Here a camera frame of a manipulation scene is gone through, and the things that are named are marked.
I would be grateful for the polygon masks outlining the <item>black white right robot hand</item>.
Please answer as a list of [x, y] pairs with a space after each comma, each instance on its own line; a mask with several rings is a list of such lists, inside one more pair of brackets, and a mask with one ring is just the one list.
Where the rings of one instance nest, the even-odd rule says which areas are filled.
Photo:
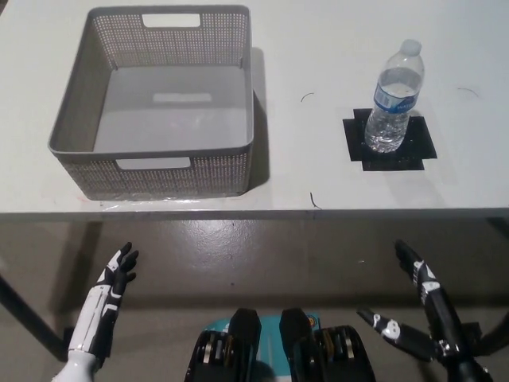
[[408, 274], [417, 290], [429, 323], [429, 333], [393, 318], [386, 318], [368, 308], [359, 308], [357, 314], [385, 342], [420, 361], [447, 362], [472, 357], [472, 350], [457, 312], [428, 264], [402, 240], [396, 240], [394, 249], [400, 267]]

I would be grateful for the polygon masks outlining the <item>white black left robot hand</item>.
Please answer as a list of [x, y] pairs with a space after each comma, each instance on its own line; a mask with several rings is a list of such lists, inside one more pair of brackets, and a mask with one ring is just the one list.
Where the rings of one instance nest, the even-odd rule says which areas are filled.
[[89, 290], [80, 311], [70, 351], [81, 351], [103, 363], [111, 355], [113, 332], [128, 283], [136, 278], [138, 251], [126, 243], [109, 260]]

